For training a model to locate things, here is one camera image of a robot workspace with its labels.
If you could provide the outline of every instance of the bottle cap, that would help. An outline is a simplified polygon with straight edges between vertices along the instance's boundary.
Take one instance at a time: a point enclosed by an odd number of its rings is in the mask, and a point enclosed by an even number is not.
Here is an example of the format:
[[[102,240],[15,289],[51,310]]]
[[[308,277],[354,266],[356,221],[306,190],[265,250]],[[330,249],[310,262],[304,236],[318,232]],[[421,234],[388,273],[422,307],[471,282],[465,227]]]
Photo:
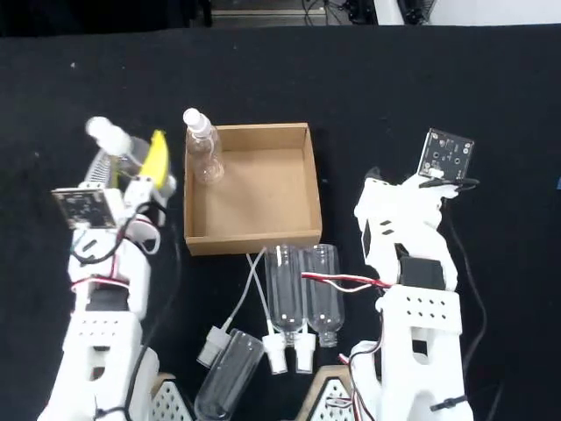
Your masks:
[[[281,333],[272,333],[263,337],[263,346],[266,356],[269,358],[271,373],[279,375],[287,372],[287,360],[284,355],[284,348],[287,343]]]
[[[314,351],[316,335],[313,333],[296,333],[296,373],[311,374],[314,371]]]
[[[218,329],[216,326],[212,326],[207,335],[207,341],[196,360],[206,368],[212,367],[214,360],[226,348],[229,342],[230,335],[228,333]]]
[[[212,130],[210,120],[196,108],[189,108],[183,113],[183,121],[196,136],[208,136]]]
[[[131,151],[131,136],[105,117],[90,118],[86,122],[86,133],[109,155],[122,156]]]

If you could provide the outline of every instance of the black cloth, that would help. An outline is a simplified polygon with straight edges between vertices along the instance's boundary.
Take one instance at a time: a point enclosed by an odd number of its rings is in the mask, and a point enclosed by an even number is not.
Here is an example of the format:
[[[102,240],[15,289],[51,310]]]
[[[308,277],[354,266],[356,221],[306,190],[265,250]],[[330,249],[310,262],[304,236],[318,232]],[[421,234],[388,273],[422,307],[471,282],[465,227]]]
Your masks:
[[[496,419],[553,419],[559,367],[558,253],[561,175],[561,27],[281,28],[0,40],[0,403],[6,419],[34,419],[59,367],[73,296],[66,274],[70,231],[49,190],[75,186],[96,144],[95,115],[145,139],[167,131],[180,180],[170,203],[182,225],[184,125],[189,106],[215,124],[307,121],[312,128],[323,242],[342,270],[365,267],[353,207],[374,165],[390,182],[415,172],[433,126],[475,139],[468,175],[479,188],[451,202],[489,315],[467,395],[485,419],[496,386]],[[153,348],[161,370],[194,399],[206,370],[195,362],[212,325],[230,313],[247,277],[243,256],[191,258]],[[153,263],[148,326],[173,284],[173,248]],[[458,249],[465,349],[480,314]],[[339,348],[379,333],[372,291],[345,297]],[[235,326],[260,336],[252,290]],[[336,363],[316,352],[316,366]],[[266,359],[236,420],[295,416],[311,376],[271,376]]]

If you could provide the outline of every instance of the cardboard box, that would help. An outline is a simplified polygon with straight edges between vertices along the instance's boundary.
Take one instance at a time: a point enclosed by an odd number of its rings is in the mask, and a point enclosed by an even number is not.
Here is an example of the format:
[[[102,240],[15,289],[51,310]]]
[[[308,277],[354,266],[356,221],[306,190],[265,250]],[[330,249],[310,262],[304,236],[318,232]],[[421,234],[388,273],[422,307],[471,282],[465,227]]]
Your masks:
[[[185,241],[192,255],[312,246],[322,235],[308,125],[223,125],[224,178],[195,181],[185,156]]]

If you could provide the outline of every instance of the white 3d printed part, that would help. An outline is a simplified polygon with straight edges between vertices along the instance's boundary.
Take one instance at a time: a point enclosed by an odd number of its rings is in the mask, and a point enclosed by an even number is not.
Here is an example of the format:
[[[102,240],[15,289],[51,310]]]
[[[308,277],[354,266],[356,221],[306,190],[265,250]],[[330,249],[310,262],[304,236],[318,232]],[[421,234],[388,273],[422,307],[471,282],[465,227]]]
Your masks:
[[[339,379],[330,379],[323,386],[323,393],[316,401],[314,412],[308,418],[309,421],[354,421],[352,406],[338,408],[329,406],[330,398],[350,398],[343,383]]]
[[[173,382],[163,382],[152,400],[152,421],[194,421]]]

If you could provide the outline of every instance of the plastic bottle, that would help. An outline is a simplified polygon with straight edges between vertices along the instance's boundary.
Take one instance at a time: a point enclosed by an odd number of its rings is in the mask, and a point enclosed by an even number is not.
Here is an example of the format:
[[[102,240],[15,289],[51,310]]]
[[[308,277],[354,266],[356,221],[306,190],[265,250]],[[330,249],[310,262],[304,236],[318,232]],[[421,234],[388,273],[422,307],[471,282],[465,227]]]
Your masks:
[[[148,142],[129,135],[105,117],[90,118],[86,123],[86,133],[96,139],[97,145],[108,155],[118,157],[117,171],[120,175],[128,179],[138,175],[150,149]],[[170,197],[175,191],[175,184],[175,179],[169,175],[160,194]]]
[[[236,329],[195,399],[198,421],[228,421],[263,356],[263,344]]]
[[[295,334],[302,328],[302,279],[298,250],[276,246],[265,255],[266,290],[271,321],[293,346]]]
[[[201,184],[218,182],[224,176],[224,164],[216,127],[195,108],[183,113],[183,121],[188,128],[187,153],[195,179]]]
[[[337,248],[328,244],[312,246],[303,251],[302,271],[338,275]],[[343,326],[342,294],[328,284],[305,280],[306,318],[317,332],[321,347],[337,344],[337,331]]]

